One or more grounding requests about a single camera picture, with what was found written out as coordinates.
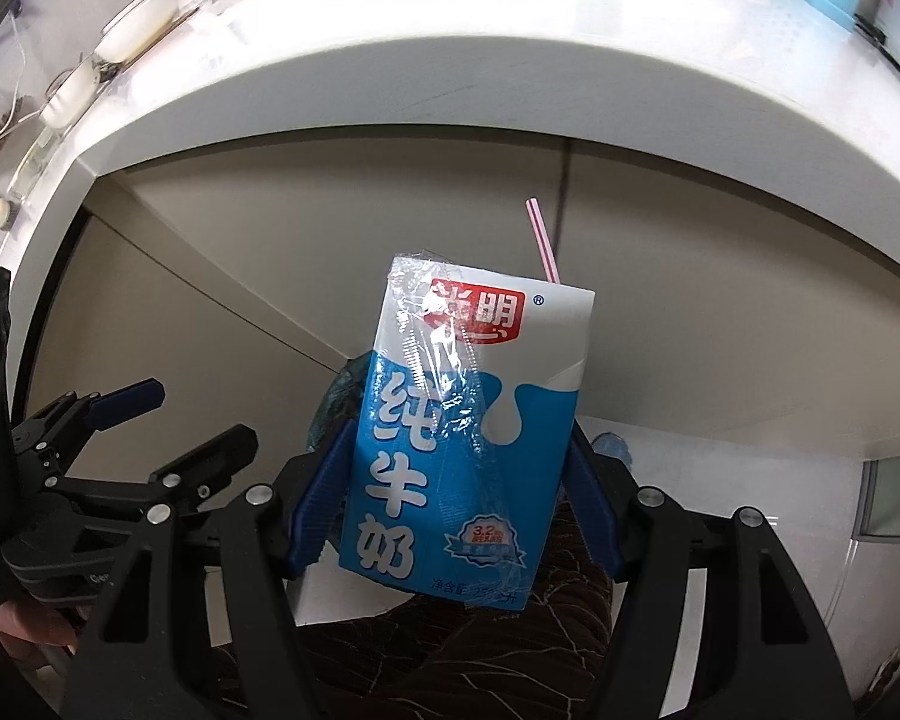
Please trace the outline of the person's left hand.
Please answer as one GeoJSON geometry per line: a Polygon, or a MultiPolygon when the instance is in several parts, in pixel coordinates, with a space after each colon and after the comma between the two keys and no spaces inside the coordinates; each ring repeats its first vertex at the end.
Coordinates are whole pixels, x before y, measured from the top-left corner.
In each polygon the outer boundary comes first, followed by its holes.
{"type": "Polygon", "coordinates": [[[17,663],[41,668],[48,663],[43,647],[75,649],[77,634],[56,610],[24,598],[0,605],[0,642],[17,663]]]}

